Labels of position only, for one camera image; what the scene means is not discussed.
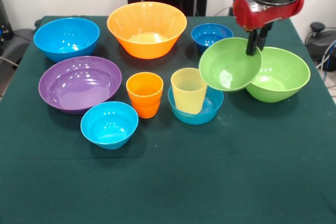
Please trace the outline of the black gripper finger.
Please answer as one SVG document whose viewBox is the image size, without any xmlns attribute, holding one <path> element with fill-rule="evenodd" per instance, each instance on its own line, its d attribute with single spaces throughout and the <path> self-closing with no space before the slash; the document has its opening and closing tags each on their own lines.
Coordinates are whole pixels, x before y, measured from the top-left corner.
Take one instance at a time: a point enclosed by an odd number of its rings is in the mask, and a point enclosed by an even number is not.
<svg viewBox="0 0 336 224">
<path fill-rule="evenodd" d="M 260 49 L 260 51 L 263 50 L 265 43 L 266 43 L 266 38 L 268 35 L 268 32 L 272 29 L 272 22 L 267 23 L 264 27 L 260 29 L 260 32 L 257 37 L 257 46 Z"/>
<path fill-rule="evenodd" d="M 253 56 L 255 54 L 256 47 L 257 47 L 257 30 L 252 30 L 249 32 L 246 54 L 249 56 Z"/>
</svg>

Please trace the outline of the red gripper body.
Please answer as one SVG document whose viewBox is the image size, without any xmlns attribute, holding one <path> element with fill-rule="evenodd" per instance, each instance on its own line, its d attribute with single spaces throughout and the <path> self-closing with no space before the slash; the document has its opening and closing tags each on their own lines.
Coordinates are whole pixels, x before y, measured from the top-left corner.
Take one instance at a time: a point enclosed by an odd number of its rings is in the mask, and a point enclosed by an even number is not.
<svg viewBox="0 0 336 224">
<path fill-rule="evenodd" d="M 271 22 L 284 20 L 298 14 L 303 8 L 304 0 L 295 0 L 285 5 L 258 3 L 256 0 L 235 0 L 233 13 L 236 22 L 245 31 L 265 27 Z"/>
</svg>

